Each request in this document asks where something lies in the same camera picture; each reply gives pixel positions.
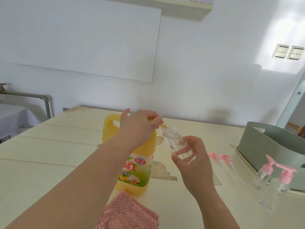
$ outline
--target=transparent bottle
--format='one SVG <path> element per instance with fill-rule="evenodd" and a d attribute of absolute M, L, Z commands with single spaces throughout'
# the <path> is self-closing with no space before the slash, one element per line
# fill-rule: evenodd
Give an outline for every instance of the transparent bottle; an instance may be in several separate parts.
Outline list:
<path fill-rule="evenodd" d="M 257 172 L 257 175 L 253 181 L 253 186 L 257 189 L 260 190 L 262 189 L 267 181 L 269 181 L 270 175 L 273 172 L 273 164 L 275 164 L 275 161 L 270 157 L 269 155 L 266 155 L 268 159 L 268 164 L 265 164 L 262 166 L 262 168 Z"/>
<path fill-rule="evenodd" d="M 195 153 L 175 127 L 170 127 L 167 123 L 164 124 L 167 128 L 161 127 L 163 138 L 172 148 L 172 154 L 176 154 L 184 162 L 190 164 L 196 158 Z"/>
<path fill-rule="evenodd" d="M 278 178 L 273 178 L 269 184 L 262 189 L 260 204 L 268 210 L 274 210 L 278 197 L 281 194 L 287 193 L 289 188 L 289 183 L 293 178 L 293 172 L 296 172 L 296 169 L 281 165 L 275 164 L 277 167 L 284 169 Z"/>

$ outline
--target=white board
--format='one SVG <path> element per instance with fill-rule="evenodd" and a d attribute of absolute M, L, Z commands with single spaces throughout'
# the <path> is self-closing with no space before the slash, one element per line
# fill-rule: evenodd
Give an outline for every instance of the white board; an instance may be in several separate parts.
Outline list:
<path fill-rule="evenodd" d="M 108 0 L 0 0 L 0 59 L 152 82 L 160 18 Z"/>

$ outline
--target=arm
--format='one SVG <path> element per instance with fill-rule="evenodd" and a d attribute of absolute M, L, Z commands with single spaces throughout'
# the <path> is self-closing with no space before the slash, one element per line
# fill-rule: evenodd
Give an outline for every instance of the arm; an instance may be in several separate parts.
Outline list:
<path fill-rule="evenodd" d="M 108 140 L 67 177 L 6 228 L 94 229 L 128 156 L 162 123 L 153 111 L 121 116 L 117 136 Z"/>
<path fill-rule="evenodd" d="M 196 159 L 187 164 L 172 155 L 172 160 L 178 167 L 186 188 L 200 207 L 204 228 L 240 229 L 215 189 L 211 161 L 202 140 L 195 136 L 186 136 L 184 139 L 196 153 Z"/>

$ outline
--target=white tablecloth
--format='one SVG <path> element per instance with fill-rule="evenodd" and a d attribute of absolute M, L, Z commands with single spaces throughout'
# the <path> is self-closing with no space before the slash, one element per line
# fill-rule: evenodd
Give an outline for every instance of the white tablecloth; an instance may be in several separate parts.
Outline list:
<path fill-rule="evenodd" d="M 0 139 L 17 136 L 22 128 L 36 126 L 40 120 L 27 108 L 0 104 Z"/>

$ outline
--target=person's left hand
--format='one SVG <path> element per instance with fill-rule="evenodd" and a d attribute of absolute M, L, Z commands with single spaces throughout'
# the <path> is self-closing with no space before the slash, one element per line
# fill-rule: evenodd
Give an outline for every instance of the person's left hand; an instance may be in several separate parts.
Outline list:
<path fill-rule="evenodd" d="M 121 115 L 117 136 L 135 149 L 151 138 L 153 131 L 159 128 L 163 120 L 154 111 L 138 110 L 128 116 L 129 111 L 130 108 L 126 109 Z"/>

